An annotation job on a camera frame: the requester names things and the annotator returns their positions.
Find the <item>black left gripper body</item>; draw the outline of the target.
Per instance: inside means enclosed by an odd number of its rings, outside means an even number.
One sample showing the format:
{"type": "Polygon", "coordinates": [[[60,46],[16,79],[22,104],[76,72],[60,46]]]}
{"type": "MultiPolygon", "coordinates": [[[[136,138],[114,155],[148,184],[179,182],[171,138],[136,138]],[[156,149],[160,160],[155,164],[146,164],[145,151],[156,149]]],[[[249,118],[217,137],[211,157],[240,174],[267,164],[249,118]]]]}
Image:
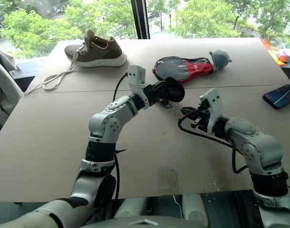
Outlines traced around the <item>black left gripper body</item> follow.
{"type": "Polygon", "coordinates": [[[153,106],[155,103],[159,102],[162,97],[160,95],[160,90],[162,88],[162,83],[157,82],[154,85],[151,84],[143,84],[142,90],[147,97],[147,101],[149,102],[150,106],[153,106]]]}

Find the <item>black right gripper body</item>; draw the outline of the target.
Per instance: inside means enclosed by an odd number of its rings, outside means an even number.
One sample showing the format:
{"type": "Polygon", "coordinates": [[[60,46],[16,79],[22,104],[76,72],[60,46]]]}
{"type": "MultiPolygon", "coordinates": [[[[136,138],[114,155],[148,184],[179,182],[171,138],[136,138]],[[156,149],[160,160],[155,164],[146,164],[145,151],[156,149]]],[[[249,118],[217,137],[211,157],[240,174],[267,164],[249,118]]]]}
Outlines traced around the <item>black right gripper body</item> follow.
{"type": "Polygon", "coordinates": [[[208,123],[210,120],[210,112],[208,111],[208,108],[206,106],[203,106],[202,104],[197,107],[199,110],[200,116],[203,120],[203,129],[201,131],[207,131],[208,129],[208,123]]]}

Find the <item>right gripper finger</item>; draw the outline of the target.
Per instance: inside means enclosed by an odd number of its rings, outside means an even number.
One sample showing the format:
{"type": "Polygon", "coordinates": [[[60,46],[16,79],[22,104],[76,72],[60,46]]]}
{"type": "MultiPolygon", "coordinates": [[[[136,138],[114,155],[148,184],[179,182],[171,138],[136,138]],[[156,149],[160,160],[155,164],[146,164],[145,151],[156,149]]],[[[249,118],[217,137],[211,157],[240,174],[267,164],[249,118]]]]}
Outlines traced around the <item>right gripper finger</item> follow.
{"type": "Polygon", "coordinates": [[[198,117],[197,119],[195,119],[194,121],[191,122],[191,127],[193,129],[203,129],[203,120],[201,117],[198,117]]]}
{"type": "Polygon", "coordinates": [[[194,107],[183,107],[181,108],[181,112],[184,116],[188,117],[199,117],[200,113],[197,108],[194,107]]]}

